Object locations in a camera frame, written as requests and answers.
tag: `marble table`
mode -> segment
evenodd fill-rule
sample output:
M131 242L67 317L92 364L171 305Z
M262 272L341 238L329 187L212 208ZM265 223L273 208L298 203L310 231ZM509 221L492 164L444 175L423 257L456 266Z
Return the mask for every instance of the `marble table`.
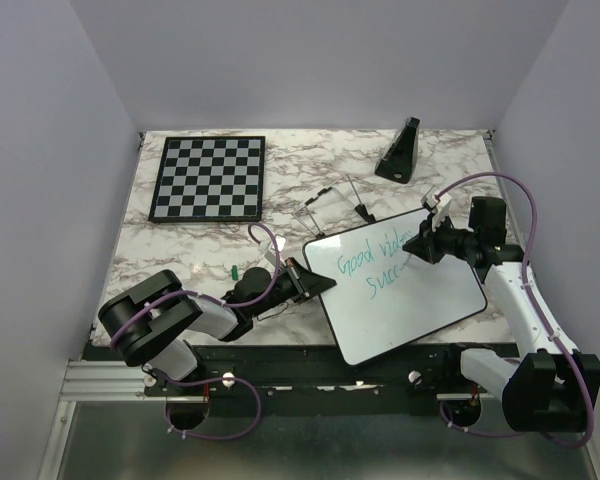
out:
M382 179L373 173L381 152L391 142L393 130L205 130L147 133L138 163L126 214L120 231L104 300L120 294L150 275L171 269L189 289L221 296L230 290L231 267L242 273L267 263L247 234L246 224L153 224L149 208L164 139L169 136L264 135L266 161L262 222L286 239L283 258L304 261L302 245L313 238L292 213L322 187L350 174L358 192L378 220L413 210L431 186L445 186L466 175L491 171L480 132L421 131L416 171L408 185ZM465 227L472 195L500 195L495 180L487 179L457 188L451 215ZM329 200L314 211L325 232L362 224L344 203ZM420 343L509 342L509 327L489 298L487 309L471 318L420 339ZM222 344L204 334L185 332L193 345ZM97 322L94 345L109 344ZM292 305L280 315L262 320L234 342L241 345L333 344L334 339L320 302L313 299Z

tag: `chessboard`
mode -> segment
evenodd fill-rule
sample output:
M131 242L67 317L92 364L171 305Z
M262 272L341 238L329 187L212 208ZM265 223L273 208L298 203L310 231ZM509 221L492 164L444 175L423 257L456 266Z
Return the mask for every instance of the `chessboard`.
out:
M149 220L260 220L264 148L264 137L165 139Z

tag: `white wall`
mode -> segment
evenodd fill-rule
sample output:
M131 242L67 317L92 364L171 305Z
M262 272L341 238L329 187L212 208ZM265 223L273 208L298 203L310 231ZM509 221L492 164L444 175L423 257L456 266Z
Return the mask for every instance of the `white wall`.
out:
M538 201L532 262L547 302L581 349L600 357L600 1L569 3L495 148L501 170ZM526 201L510 192L527 226ZM600 431L600 397L596 411Z
M65 0L0 0L0 479L35 478L138 137Z
M566 0L70 0L143 129L492 128Z

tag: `bolt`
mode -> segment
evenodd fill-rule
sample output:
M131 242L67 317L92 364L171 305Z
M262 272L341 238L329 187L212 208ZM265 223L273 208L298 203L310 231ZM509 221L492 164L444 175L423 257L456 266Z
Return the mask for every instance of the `bolt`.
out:
M416 370L409 372L409 376L407 378L409 378L409 382L415 385L419 385L420 382L422 382L422 375L420 375L420 372Z
M235 380L232 380L235 378L235 376L231 372L226 372L224 375L222 375L222 378L226 378L226 380L222 381L222 384L227 388L233 387L233 385L236 383Z
M145 377L142 379L142 382L144 383L145 387L153 387L157 383L156 379L151 375L145 375Z

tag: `whiteboard black frame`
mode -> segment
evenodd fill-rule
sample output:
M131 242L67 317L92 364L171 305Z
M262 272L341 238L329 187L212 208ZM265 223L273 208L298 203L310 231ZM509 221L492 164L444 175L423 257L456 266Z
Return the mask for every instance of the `whiteboard black frame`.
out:
M312 243L315 243L315 242L322 241L322 240L324 240L325 238L335 237L335 236L337 236L337 235L342 235L342 234L344 234L344 233L352 232L352 231L354 231L354 230L359 230L359 229L361 229L361 228L367 228L367 227L371 227L372 225L376 225L376 224L378 224L378 223L386 222L386 221L388 221L388 220L393 220L394 218L397 218L397 217L402 217L402 216L404 216L404 215L410 215L410 214L412 214L412 213L419 212L419 211L421 211L421 210L425 210L425 209L424 209L424 208L416 208L416 209L414 209L414 210L409 210L408 212L403 212L403 213L399 213L399 214L397 214L397 215L393 215L393 216L391 216L391 217L383 218L382 220L378 220L377 222L375 222L375 223L373 223L373 224L359 225L359 226L357 226L357 227L349 228L348 230L342 230L341 232L332 233L332 234L330 234L330 235L327 235L327 236L325 236L325 237L321 237L321 238L314 238L314 239L312 239L312 240L309 240L308 242L306 242L306 243L305 243L305 244L302 246L302 256L304 257L304 261L305 261L305 263L307 264L307 268L308 268L309 270L313 271L313 270L311 269L311 263L309 262L309 259L307 258L307 254L306 254L306 252L305 252L305 249L306 249L307 245L310 245L310 244L312 244ZM367 360L364 360L364 361L362 361L362 362L360 362L360 363L357 363L357 364L355 364L355 365L351 365L351 364L349 364L349 363L347 363L347 365L351 365L352 367L356 367L356 366L358 366L358 365L364 365L364 364L366 364L366 363L368 363L368 362L371 362L371 361L373 361L373 360L376 360L376 359L378 359L378 358L384 357L385 355L387 355L388 353L390 353L390 352L394 351L394 350L395 350L395 349L397 349L397 348L400 348L400 347L402 347L402 346L404 346L404 345L410 345L410 344L412 344L413 342L417 342L417 341L418 341L418 340L420 340L421 338L424 338L424 337L427 337L427 336L429 336L429 335L431 335L431 334L434 334L434 333L436 333L436 332L439 332L440 330L444 330L445 328L448 328L448 327L450 327L451 325L456 325L457 323L459 323L459 322L461 322L461 321L463 321L463 320L466 320L467 318L471 318L471 317L473 317L473 316L475 316L475 315L478 315L479 313L482 313L482 312L484 312L484 311L487 309L487 307L489 306L489 301L487 300L487 296L486 296L486 295L485 295L485 293L484 293L484 288L482 288L482 284L480 283L480 279L479 279L479 278L478 278L478 276L476 275L476 272L475 272L475 270L474 270L473 268L471 268L471 273L473 273L473 278L476 280L476 284L478 285L478 288L480 289L480 293L482 294L482 297L484 298L484 307L483 307L482 309L480 309L480 310L478 310L478 311L476 311L476 312L472 313L471 315L466 315L466 316L464 316L464 317L462 317L462 318L459 318L458 320L455 320L455 321L453 321L453 322L451 322L451 323L448 323L447 325L445 325L445 326L443 326L443 327L436 328L435 330L432 330L432 331L430 331L429 333L426 333L426 334L424 334L424 335L421 335L421 336L419 336L419 337L417 337L417 338L414 338L413 340L411 340L411 341L409 341L409 342L406 342L406 343L401 343L400 345L396 345L395 347L393 347L393 348L390 348L389 350L386 350L385 352L383 352L383 353L381 353L381 354L379 354L379 355L376 355L375 357L369 358L369 359L367 359ZM342 349L340 349L340 343L338 342L338 337L336 336L336 332L335 332L335 330L333 329L333 325L331 324L331 318L329 317L329 313L327 312L327 309L326 309L326 307L325 307L325 305L324 305L324 302L322 301L322 295L318 295L318 299L320 300L320 305L322 306L322 311L324 312L324 315L325 315L325 317L327 317L327 322L329 323L329 329L331 330L331 334L333 335L333 339L335 340L335 342L336 342L336 345L338 345L338 349L340 350L340 353L342 353Z

